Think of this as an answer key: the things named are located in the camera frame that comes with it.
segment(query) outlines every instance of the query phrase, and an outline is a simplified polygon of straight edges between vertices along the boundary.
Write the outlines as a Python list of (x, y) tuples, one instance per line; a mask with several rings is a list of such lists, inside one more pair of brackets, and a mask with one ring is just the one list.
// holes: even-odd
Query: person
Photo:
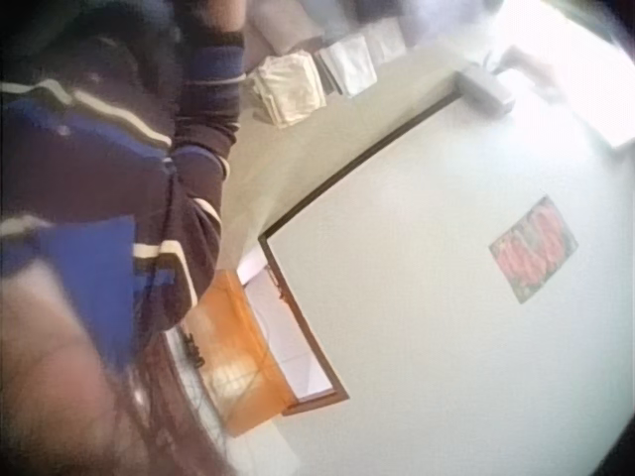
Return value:
[(245, 0), (143, 3), (99, 2), (4, 67), (2, 464), (16, 473), (230, 473), (219, 451), (192, 469), (159, 445), (126, 383), (214, 274)]

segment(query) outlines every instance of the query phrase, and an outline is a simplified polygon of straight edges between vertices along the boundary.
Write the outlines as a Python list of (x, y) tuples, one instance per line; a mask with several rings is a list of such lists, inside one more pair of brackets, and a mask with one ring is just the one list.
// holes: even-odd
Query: poster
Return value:
[(577, 249), (548, 196), (489, 247), (520, 303), (533, 296)]

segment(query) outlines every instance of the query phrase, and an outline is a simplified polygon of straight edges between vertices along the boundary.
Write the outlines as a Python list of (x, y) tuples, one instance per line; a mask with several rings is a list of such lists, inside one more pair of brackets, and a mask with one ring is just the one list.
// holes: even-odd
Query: orange cabinet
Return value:
[(242, 434), (296, 402), (235, 272), (216, 273), (182, 328), (192, 334), (205, 361), (198, 371), (230, 435)]

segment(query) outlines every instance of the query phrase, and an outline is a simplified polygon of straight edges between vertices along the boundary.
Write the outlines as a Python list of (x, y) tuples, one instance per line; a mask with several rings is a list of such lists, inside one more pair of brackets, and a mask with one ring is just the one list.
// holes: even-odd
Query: white wall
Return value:
[[(305, 476), (588, 474), (633, 411), (633, 167), (528, 96), (454, 103), (271, 240), (351, 400), (276, 420)], [(578, 249), (519, 304), (488, 246), (542, 196)]]

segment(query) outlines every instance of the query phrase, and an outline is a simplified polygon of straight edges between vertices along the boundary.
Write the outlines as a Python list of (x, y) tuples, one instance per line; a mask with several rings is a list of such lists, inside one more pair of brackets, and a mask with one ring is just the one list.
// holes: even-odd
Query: dark sweater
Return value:
[(201, 29), (173, 107), (138, 49), (73, 37), (2, 82), (2, 276), (47, 261), (117, 368), (211, 282), (244, 77), (240, 36)]

